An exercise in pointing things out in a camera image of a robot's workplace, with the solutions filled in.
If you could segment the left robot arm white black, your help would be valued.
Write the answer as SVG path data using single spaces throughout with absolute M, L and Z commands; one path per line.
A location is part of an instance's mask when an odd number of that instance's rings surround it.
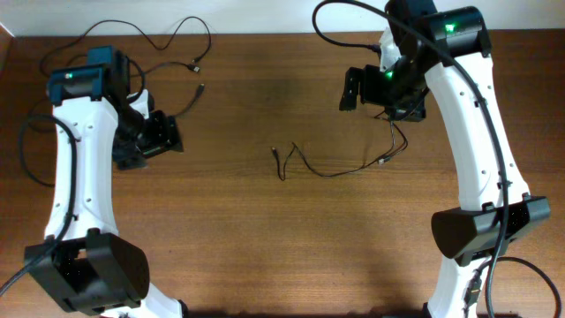
M 120 237 L 114 217 L 113 170 L 183 148 L 176 119 L 145 88 L 131 91 L 133 66 L 105 46 L 90 49 L 84 65 L 51 73 L 54 200 L 43 242 L 25 250 L 25 270 L 67 313 L 186 317 L 186 304 L 152 283 L 145 253 Z

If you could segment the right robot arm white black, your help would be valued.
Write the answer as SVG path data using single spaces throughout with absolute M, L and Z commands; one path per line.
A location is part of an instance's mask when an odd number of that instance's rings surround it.
M 509 147 L 493 88 L 492 44 L 480 11 L 438 11 L 431 1 L 390 1 L 375 51 L 380 65 L 350 68 L 342 110 L 381 106 L 391 121 L 419 121 L 438 103 L 456 163 L 459 204 L 433 215 L 442 262 L 424 317 L 474 317 L 492 297 L 495 266 L 511 243 L 550 215 L 531 194 Z

